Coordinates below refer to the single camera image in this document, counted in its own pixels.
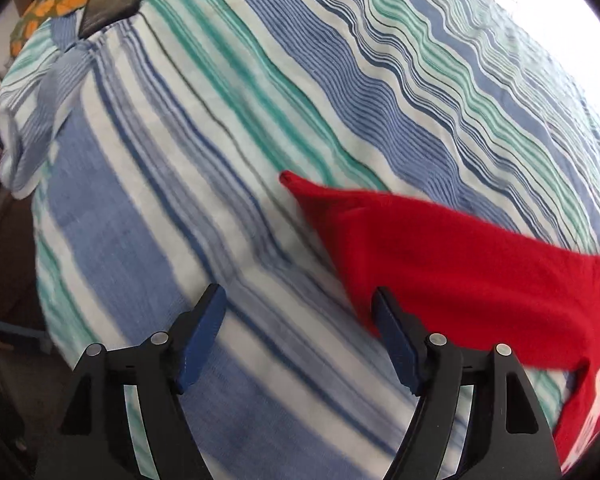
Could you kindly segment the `striped blue green bedspread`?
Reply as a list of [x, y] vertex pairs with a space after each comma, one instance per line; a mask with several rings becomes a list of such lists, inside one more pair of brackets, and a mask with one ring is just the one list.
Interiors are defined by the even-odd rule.
[[415, 400], [278, 176], [429, 198], [600, 254], [600, 120], [494, 0], [140, 0], [35, 29], [0, 89], [69, 364], [230, 304], [182, 407], [213, 472], [378, 479]]

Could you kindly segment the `red knit sweater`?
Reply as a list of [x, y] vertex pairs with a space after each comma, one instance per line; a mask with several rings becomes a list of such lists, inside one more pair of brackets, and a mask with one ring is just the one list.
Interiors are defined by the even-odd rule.
[[600, 256], [570, 252], [406, 196], [326, 188], [285, 171], [358, 318], [387, 287], [428, 330], [576, 378], [554, 441], [569, 469], [600, 432]]

